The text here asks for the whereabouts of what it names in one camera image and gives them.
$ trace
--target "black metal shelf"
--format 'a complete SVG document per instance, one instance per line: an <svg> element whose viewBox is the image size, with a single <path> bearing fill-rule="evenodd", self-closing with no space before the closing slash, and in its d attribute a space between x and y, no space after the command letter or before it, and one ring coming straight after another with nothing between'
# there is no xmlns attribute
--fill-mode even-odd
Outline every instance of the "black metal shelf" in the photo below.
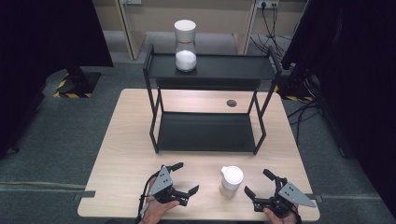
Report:
<svg viewBox="0 0 396 224"><path fill-rule="evenodd" d="M196 68L190 72L181 72L176 68L175 54L154 52L149 45L148 55L143 65L148 98L153 113L150 137L155 152L173 151L231 151L252 152L256 154L265 138L262 116L268 106L275 88L276 76L281 68L272 48L267 55L197 55ZM276 73L271 64L272 58ZM154 102L151 80L157 89L157 101ZM259 105L257 91L263 80L271 80L272 85L267 97ZM205 91L252 91L247 113L187 113L183 111L165 111L161 90L205 90ZM250 112L256 109L262 136L255 144ZM161 109L161 123L158 142L154 136L157 114Z"/></svg>

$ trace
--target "wooden table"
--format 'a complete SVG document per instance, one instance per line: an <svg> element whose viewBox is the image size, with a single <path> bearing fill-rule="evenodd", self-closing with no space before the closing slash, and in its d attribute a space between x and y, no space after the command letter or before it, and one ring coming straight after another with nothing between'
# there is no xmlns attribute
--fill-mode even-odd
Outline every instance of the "wooden table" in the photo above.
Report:
<svg viewBox="0 0 396 224"><path fill-rule="evenodd" d="M245 111L251 92L241 91L163 91L167 110L230 113ZM259 92L259 101L265 99ZM237 102L228 107L227 100ZM260 135L254 122L253 132ZM264 168L286 177L303 193L312 193L305 169L294 142L283 105L273 95L263 117L267 136L258 154L227 152L160 151L155 154L149 138L151 108L147 90L124 90L108 126L86 191L95 191L93 198L82 198L78 214L82 217L136 217L139 197L147 179L160 170L161 165L184 162L184 167L171 173L174 187L187 192L199 185L189 204L169 211L163 219L185 220L267 220L264 213L253 211L253 204L244 192L252 189L257 197L274 196L275 183L262 174ZM222 166L236 165L245 179L230 200L221 196L219 184ZM319 210L300 206L304 221L315 221Z"/></svg>

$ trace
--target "gray carpet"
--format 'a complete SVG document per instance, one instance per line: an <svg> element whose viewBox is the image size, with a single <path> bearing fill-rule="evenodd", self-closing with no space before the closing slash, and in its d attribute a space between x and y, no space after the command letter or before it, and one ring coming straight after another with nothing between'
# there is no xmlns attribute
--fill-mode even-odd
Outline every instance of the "gray carpet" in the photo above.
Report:
<svg viewBox="0 0 396 224"><path fill-rule="evenodd" d="M79 217L76 197L88 181L121 90L145 87L141 66L83 68L102 73L92 97L86 99L52 97L65 71L48 78L46 97L20 139L20 153L0 160L1 224L108 220ZM304 103L283 104L290 114ZM316 112L310 109L304 117ZM291 128L297 137L296 125ZM321 218L315 223L396 223L357 161L341 157L320 114L301 123L298 142L312 189L323 199L318 203Z"/></svg>

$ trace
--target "shelf top surface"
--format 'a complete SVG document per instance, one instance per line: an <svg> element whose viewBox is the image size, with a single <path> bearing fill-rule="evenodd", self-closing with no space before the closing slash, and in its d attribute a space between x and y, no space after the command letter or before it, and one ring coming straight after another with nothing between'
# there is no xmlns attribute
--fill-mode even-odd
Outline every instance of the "shelf top surface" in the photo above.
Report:
<svg viewBox="0 0 396 224"><path fill-rule="evenodd" d="M148 76L152 78L229 78L271 80L275 72L266 56L197 55L197 65L190 72L176 68L175 54L151 55Z"/></svg>

